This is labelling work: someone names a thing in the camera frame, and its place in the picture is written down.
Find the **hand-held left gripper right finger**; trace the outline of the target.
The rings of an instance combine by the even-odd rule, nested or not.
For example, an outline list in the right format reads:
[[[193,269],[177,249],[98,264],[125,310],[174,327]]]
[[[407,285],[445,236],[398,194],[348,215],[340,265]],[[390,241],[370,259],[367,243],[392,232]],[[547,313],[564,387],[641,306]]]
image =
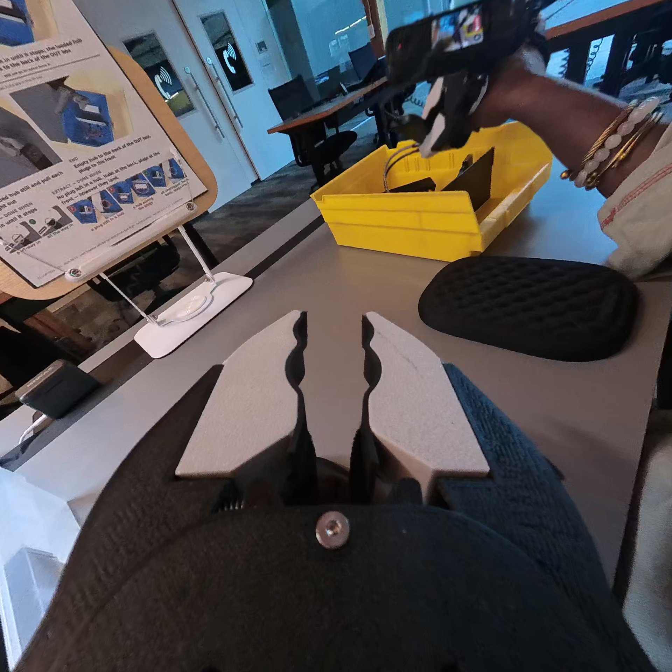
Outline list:
[[[362,418],[350,458],[352,503],[431,503],[440,479],[491,468],[440,357],[382,315],[362,317]]]

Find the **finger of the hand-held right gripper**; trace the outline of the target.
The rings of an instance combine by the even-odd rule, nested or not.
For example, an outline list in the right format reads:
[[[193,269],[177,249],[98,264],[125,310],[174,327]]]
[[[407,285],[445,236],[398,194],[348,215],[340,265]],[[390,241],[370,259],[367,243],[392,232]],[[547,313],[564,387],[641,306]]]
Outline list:
[[[458,78],[437,78],[432,84],[422,112],[425,137],[419,142],[423,159],[449,146],[454,119],[458,112]]]
[[[468,117],[471,118],[483,101],[488,87],[489,76],[470,76],[468,79]]]

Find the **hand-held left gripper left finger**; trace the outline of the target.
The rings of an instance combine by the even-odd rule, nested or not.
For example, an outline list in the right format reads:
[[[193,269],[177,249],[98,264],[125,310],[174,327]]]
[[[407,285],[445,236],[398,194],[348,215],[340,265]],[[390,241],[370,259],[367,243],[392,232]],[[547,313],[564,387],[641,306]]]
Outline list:
[[[222,478],[243,499],[266,483],[286,505],[319,499],[316,452],[300,383],[307,312],[291,310],[224,362],[175,469],[186,479]]]

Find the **yellow plastic bin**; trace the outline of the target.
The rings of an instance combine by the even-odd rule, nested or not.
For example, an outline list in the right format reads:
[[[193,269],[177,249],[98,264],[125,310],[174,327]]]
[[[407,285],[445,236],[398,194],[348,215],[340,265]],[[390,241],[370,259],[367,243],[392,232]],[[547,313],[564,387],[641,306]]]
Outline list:
[[[441,190],[469,153],[495,148],[490,199],[475,212],[463,191]],[[516,219],[548,181],[552,154],[517,122],[474,133],[466,145],[423,159],[411,141],[383,146],[312,194],[340,246],[453,262],[477,256]],[[430,177],[434,192],[389,193]]]

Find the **person's right forearm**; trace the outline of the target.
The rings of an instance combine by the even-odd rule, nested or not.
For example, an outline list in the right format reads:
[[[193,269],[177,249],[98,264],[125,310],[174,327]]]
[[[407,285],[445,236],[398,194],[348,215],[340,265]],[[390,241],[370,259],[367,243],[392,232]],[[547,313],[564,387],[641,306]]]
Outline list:
[[[605,170],[597,185],[598,192],[609,198],[650,157],[668,127],[669,124],[658,123],[643,132],[625,158]]]

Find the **person's right hand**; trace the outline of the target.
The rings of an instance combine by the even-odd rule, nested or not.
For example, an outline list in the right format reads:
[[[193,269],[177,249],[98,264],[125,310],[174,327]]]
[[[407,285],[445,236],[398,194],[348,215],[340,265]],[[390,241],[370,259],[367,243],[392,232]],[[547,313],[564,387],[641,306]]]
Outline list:
[[[578,171],[597,139],[626,109],[622,101],[532,70],[532,60],[502,62],[470,117],[472,130],[519,122],[537,134],[566,168]]]

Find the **black bin divider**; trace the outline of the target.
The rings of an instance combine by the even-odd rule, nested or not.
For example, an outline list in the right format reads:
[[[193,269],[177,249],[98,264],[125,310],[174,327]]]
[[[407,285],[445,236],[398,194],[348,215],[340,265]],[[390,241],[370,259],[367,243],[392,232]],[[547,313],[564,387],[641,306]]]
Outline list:
[[[477,212],[491,197],[494,155],[494,147],[490,147],[478,158],[474,153],[467,154],[460,165],[458,175],[441,191],[465,192],[473,210]]]

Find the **black office chair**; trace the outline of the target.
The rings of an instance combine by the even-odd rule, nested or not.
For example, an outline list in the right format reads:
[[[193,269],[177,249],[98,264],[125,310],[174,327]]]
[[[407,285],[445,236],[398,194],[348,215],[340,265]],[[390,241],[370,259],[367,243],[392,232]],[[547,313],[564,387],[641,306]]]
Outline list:
[[[267,92],[283,123],[304,114],[310,116],[323,103],[313,97],[302,75]],[[357,140],[353,130],[336,128],[334,133],[328,134],[323,120],[281,130],[281,133],[290,140],[295,163],[312,168],[318,187],[343,171],[341,157]]]

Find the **wooden top office desk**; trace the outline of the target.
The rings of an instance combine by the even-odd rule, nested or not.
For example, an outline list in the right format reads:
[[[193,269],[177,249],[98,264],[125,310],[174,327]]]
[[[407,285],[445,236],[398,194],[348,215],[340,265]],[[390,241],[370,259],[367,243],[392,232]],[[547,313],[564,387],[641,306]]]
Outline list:
[[[323,102],[312,115],[304,114],[291,122],[281,122],[269,128],[267,133],[273,135],[281,133],[281,130],[290,130],[293,127],[305,125],[308,122],[323,120],[328,134],[332,134],[336,128],[341,130],[345,122],[349,122],[366,110],[371,110],[376,122],[378,135],[376,147],[391,147],[396,138],[389,128],[387,112],[389,111],[389,104],[393,96],[394,93],[387,78],[382,77],[361,89],[345,94],[339,99]]]

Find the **white metal display stand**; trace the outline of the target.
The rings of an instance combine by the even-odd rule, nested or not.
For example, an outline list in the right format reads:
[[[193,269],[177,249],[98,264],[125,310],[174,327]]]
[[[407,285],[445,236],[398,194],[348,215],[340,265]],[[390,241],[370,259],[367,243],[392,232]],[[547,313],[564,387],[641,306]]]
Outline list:
[[[63,278],[71,283],[83,282],[100,275],[131,304],[145,320],[144,325],[134,334],[134,341],[153,359],[160,359],[174,352],[253,285],[253,280],[246,275],[214,272],[208,267],[186,230],[186,224],[195,218],[196,214],[196,201],[189,200],[124,239],[106,247],[98,247],[83,255],[77,261],[66,265],[63,272]],[[105,270],[126,260],[137,248],[146,246],[160,234],[173,230],[178,230],[195,255],[204,272],[204,279],[195,289],[189,290],[185,296],[177,299],[157,316],[149,315],[140,310],[108,278]]]

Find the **black quilted wrist pad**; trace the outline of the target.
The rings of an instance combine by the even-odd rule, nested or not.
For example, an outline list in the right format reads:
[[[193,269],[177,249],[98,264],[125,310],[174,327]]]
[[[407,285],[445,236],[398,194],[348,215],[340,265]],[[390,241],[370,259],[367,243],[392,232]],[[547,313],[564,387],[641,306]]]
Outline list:
[[[479,256],[447,264],[424,289],[420,319],[446,335],[558,362],[618,354],[641,303],[635,283],[602,265]]]

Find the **white door with phone sign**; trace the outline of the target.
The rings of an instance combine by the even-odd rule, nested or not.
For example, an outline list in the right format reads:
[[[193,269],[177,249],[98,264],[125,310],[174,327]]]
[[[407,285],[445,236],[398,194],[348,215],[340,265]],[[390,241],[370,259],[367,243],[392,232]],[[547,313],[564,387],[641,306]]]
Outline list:
[[[121,67],[181,156],[214,196],[217,209],[256,182],[214,94],[174,1],[76,1],[77,8]],[[160,66],[177,79],[177,115],[153,78]]]
[[[175,1],[234,137],[262,181],[293,159],[269,90],[288,67],[264,1]]]

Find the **black power adapter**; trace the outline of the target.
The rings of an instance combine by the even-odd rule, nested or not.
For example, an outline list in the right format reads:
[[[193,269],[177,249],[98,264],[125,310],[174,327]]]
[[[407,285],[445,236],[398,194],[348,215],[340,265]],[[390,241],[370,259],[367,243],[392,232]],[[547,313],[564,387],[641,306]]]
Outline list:
[[[60,419],[97,391],[101,384],[65,359],[57,359],[16,391],[26,407]]]

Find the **white plastic box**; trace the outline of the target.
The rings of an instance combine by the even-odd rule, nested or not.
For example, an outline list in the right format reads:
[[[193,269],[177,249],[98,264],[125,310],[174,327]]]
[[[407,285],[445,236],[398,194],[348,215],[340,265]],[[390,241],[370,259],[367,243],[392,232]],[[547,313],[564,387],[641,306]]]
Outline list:
[[[68,550],[53,539],[77,531],[63,502],[1,469],[1,629],[8,668],[15,667],[49,609]]]

